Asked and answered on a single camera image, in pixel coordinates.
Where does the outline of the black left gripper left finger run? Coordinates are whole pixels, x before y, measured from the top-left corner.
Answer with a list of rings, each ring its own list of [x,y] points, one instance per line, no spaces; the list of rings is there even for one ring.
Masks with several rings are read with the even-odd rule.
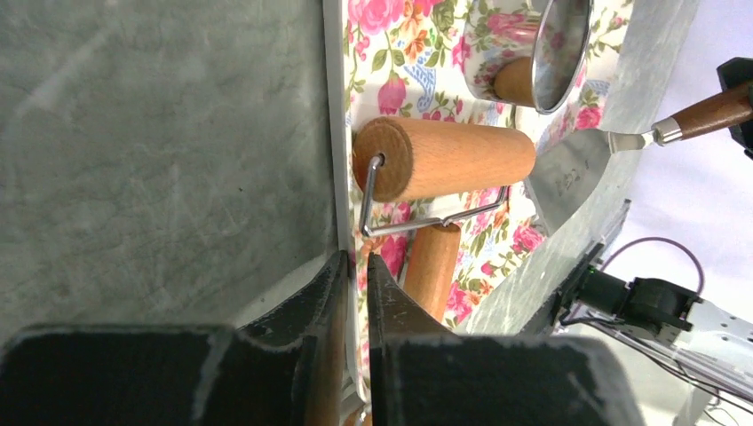
[[[348,255],[240,328],[42,324],[1,350],[4,425],[336,425]]]

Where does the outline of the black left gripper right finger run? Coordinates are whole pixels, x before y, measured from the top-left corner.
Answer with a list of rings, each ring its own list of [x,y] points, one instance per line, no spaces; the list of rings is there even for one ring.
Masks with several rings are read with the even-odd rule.
[[[368,260],[376,425],[640,425],[617,357],[583,336],[457,335]]]

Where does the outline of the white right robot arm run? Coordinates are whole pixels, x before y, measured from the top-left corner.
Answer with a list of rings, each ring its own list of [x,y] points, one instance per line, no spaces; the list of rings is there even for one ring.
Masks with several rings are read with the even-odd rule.
[[[717,68],[721,92],[652,125],[642,134],[601,131],[610,153],[666,146],[727,128],[752,155],[752,60]],[[552,299],[553,326],[584,324],[613,337],[701,391],[752,401],[752,326],[666,280],[624,281],[598,269],[598,243],[582,257]]]

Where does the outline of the wooden rolling pin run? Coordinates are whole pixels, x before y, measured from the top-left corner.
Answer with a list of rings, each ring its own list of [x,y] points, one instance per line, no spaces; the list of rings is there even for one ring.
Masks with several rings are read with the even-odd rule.
[[[358,396],[369,400],[369,256],[381,256],[389,276],[441,320],[462,224],[503,205],[506,189],[534,167],[535,147],[515,129],[377,117],[353,133],[349,160],[350,372]]]

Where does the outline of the floral print tray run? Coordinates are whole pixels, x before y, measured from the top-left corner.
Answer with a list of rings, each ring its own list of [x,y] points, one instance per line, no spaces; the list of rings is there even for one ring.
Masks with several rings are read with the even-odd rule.
[[[369,399],[366,271],[370,253],[393,276],[408,260],[408,233],[364,237],[362,192],[353,176],[353,133],[381,115],[515,128],[538,148],[602,120],[630,24],[631,1],[597,1],[586,59],[566,103],[538,114],[490,101],[490,83],[507,59],[523,55],[537,30],[541,1],[328,1],[341,35],[327,40],[329,82],[337,87],[334,158],[338,238],[353,260],[347,367],[356,394]]]

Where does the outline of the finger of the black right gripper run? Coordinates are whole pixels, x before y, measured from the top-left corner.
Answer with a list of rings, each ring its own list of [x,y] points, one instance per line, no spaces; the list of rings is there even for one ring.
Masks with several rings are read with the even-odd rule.
[[[723,91],[733,91],[733,111],[747,118],[728,127],[732,139],[752,159],[752,58],[735,57],[717,67],[717,78]]]

